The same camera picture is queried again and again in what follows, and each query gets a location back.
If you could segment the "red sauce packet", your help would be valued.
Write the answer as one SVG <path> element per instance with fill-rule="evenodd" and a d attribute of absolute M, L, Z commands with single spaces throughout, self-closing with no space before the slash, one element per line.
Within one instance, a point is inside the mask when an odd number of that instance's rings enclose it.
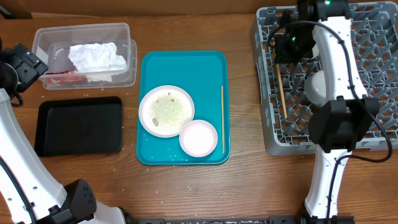
<path fill-rule="evenodd" d="M 76 75 L 78 73 L 77 69 L 67 70 L 64 72 L 50 72 L 47 73 L 49 77 L 47 80 L 50 83 L 69 83 L 69 82 L 80 82 L 85 79 L 83 75 Z"/>

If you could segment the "grey metal bowl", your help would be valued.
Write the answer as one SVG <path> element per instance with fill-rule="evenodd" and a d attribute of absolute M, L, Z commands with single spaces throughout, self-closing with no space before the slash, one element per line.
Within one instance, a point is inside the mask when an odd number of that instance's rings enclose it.
<path fill-rule="evenodd" d="M 323 70 L 310 75 L 306 79 L 303 89 L 311 103 L 323 106 L 326 103 L 326 83 Z"/>

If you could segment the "white napkin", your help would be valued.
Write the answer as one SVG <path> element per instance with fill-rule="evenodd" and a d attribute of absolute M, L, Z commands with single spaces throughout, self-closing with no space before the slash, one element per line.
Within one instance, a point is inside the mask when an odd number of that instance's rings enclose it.
<path fill-rule="evenodd" d="M 114 42 L 79 44 L 70 47 L 68 58 L 78 73 L 88 73 L 86 79 L 89 83 L 112 82 L 112 76 L 116 74 L 111 72 L 127 71 L 127 61 L 117 51 Z"/>

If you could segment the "large white plate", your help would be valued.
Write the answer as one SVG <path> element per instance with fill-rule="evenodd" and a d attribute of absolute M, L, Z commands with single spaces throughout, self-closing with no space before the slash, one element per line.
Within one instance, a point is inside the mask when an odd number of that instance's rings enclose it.
<path fill-rule="evenodd" d="M 195 105 L 191 96 L 173 85 L 158 86 L 146 93 L 139 105 L 139 121 L 150 134 L 171 138 L 193 120 Z"/>

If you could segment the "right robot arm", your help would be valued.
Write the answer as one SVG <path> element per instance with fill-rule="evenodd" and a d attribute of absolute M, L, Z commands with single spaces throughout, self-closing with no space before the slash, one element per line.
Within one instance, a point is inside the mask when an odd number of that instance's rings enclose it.
<path fill-rule="evenodd" d="M 284 11 L 267 45 L 274 49 L 275 64 L 297 64 L 317 48 L 325 77 L 326 102 L 308 123 L 310 140 L 317 149 L 301 222 L 354 223 L 353 217 L 339 217 L 336 205 L 345 165 L 350 158 L 385 162 L 392 156 L 392 143 L 376 119 L 379 101 L 368 95 L 359 77 L 348 1 L 298 1 L 297 10 L 297 18 Z M 386 140 L 387 155 L 382 159 L 352 153 L 372 124 Z"/>

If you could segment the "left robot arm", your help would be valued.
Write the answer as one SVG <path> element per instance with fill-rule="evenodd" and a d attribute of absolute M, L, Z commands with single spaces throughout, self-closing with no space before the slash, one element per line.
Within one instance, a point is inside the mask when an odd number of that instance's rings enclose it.
<path fill-rule="evenodd" d="M 135 223 L 130 213 L 95 199 L 83 179 L 66 186 L 45 168 L 13 109 L 48 66 L 22 44 L 1 50 L 1 193 L 14 223 Z"/>

